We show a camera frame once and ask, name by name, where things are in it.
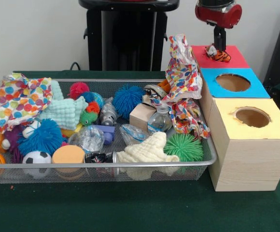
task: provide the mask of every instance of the teal washcloth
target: teal washcloth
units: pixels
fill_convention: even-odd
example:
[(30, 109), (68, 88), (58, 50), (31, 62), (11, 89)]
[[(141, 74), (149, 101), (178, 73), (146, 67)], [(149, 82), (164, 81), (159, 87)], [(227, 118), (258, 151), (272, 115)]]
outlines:
[(61, 87), (59, 86), (58, 81), (51, 81), (51, 90), (53, 94), (53, 100), (63, 100), (63, 93)]
[(60, 128), (75, 130), (79, 123), (80, 114), (86, 109), (88, 104), (84, 97), (77, 100), (62, 99), (52, 100), (51, 104), (37, 117), (38, 119), (50, 118), (54, 120)]

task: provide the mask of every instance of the green tablecloth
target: green tablecloth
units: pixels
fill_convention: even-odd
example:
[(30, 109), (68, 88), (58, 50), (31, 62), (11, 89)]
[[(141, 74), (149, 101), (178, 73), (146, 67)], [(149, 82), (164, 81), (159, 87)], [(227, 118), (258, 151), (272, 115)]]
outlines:
[[(31, 78), (163, 76), (23, 73)], [(0, 231), (277, 232), (280, 183), (274, 192), (215, 192), (205, 171), (199, 181), (0, 185)]]

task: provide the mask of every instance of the clear plastic bottle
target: clear plastic bottle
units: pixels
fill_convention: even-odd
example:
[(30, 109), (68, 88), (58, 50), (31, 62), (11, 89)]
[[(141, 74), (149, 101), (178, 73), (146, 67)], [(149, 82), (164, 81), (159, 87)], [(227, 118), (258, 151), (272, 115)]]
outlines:
[(152, 135), (157, 131), (166, 132), (172, 127), (169, 109), (167, 106), (158, 106), (157, 112), (148, 121), (148, 131)]

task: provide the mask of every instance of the purple fuzzy toy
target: purple fuzzy toy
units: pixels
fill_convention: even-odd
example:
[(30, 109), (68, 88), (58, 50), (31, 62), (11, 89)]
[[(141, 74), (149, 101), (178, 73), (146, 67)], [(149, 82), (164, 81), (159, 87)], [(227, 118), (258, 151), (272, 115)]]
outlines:
[(13, 154), (12, 163), (22, 163), (23, 156), (20, 154), (20, 150), (18, 148), (19, 144), (17, 142), (22, 131), (22, 126), (18, 125), (15, 126), (12, 131), (6, 131), (4, 133), (5, 139), (8, 140), (10, 144), (9, 152)]

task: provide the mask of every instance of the wire mesh basket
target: wire mesh basket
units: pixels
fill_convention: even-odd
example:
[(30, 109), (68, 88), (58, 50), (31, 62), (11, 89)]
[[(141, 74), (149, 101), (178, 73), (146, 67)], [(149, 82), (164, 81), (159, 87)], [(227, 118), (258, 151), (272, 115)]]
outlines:
[[(57, 79), (64, 98), (70, 86), (77, 81), (85, 82), (92, 92), (104, 98), (114, 96), (125, 84), (144, 87), (161, 80), (112, 80), (112, 79)], [(122, 151), (125, 142), (119, 127), (128, 123), (119, 118), (115, 125), (115, 140), (103, 147), (103, 152)], [(212, 139), (202, 140), (204, 158), (199, 162), (161, 162), (161, 163), (79, 163), (79, 164), (12, 164), (10, 153), (4, 153), (6, 164), (0, 164), (0, 184), (12, 183), (57, 183), (57, 182), (105, 182), (105, 181), (163, 181), (198, 180), (208, 165), (216, 161), (216, 150)]]

